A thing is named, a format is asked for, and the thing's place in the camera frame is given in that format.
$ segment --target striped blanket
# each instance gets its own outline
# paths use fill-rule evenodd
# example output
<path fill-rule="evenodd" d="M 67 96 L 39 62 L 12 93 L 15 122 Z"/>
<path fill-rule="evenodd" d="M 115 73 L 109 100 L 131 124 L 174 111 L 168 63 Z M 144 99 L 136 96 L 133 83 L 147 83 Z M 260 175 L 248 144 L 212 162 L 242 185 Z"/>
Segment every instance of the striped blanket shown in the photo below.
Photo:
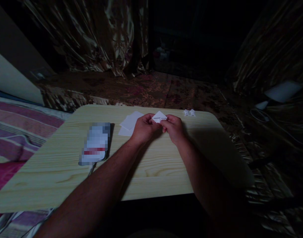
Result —
<path fill-rule="evenodd" d="M 69 115 L 0 98 L 0 189 Z M 12 218 L 0 237 L 20 237 L 46 215 L 46 211 L 23 212 Z"/>

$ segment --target brown satin curtain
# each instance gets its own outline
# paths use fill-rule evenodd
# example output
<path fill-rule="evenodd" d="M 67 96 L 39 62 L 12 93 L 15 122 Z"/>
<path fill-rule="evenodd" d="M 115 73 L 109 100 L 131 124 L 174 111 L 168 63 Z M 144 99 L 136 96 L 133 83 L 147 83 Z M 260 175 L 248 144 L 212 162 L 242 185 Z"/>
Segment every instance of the brown satin curtain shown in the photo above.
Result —
<path fill-rule="evenodd" d="M 38 25 L 47 30 L 72 72 L 111 70 L 124 78 L 148 72 L 148 1 L 23 3 Z"/>
<path fill-rule="evenodd" d="M 260 98 L 285 80 L 303 83 L 303 1 L 270 1 L 226 74 L 233 90 Z M 266 109 L 303 134 L 303 89 L 286 103 Z"/>

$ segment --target lamp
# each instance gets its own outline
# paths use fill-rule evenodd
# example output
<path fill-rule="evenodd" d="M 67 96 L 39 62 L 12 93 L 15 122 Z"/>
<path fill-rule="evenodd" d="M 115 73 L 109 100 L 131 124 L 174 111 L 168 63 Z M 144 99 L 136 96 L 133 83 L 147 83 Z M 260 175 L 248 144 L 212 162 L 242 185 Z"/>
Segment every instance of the lamp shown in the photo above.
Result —
<path fill-rule="evenodd" d="M 289 98 L 291 98 L 296 92 L 298 92 L 302 88 L 302 86 L 303 84 L 299 84 L 294 81 L 284 81 L 264 92 L 264 94 L 270 99 L 256 104 L 255 107 L 259 110 L 264 110 L 271 99 L 277 102 L 285 102 Z"/>

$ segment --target blurred phone case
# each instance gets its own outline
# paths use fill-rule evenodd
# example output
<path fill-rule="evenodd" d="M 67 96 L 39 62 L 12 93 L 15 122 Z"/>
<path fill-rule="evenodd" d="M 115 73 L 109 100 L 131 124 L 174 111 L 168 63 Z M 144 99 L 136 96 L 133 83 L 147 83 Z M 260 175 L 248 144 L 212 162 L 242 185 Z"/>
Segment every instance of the blurred phone case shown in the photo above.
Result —
<path fill-rule="evenodd" d="M 111 124 L 109 122 L 93 123 L 84 138 L 84 147 L 79 157 L 79 165 L 93 165 L 107 158 L 111 138 Z"/>

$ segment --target light wood table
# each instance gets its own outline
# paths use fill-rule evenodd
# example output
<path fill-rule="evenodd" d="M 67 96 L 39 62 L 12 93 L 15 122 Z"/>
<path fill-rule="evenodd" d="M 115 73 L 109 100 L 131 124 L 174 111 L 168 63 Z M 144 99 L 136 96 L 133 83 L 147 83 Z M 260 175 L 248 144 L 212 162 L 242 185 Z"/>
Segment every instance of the light wood table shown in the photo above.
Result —
<path fill-rule="evenodd" d="M 250 186 L 253 175 L 217 118 L 209 112 L 185 117 L 182 110 L 129 106 L 86 105 L 74 114 L 32 156 L 0 191 L 0 213 L 58 207 L 88 175 L 79 166 L 89 126 L 94 122 L 114 123 L 110 156 L 129 137 L 119 136 L 119 125 L 134 111 L 181 117 L 188 135 L 235 186 Z M 140 161 L 122 200 L 192 193 L 187 171 L 168 133 L 160 130 L 138 156 Z"/>

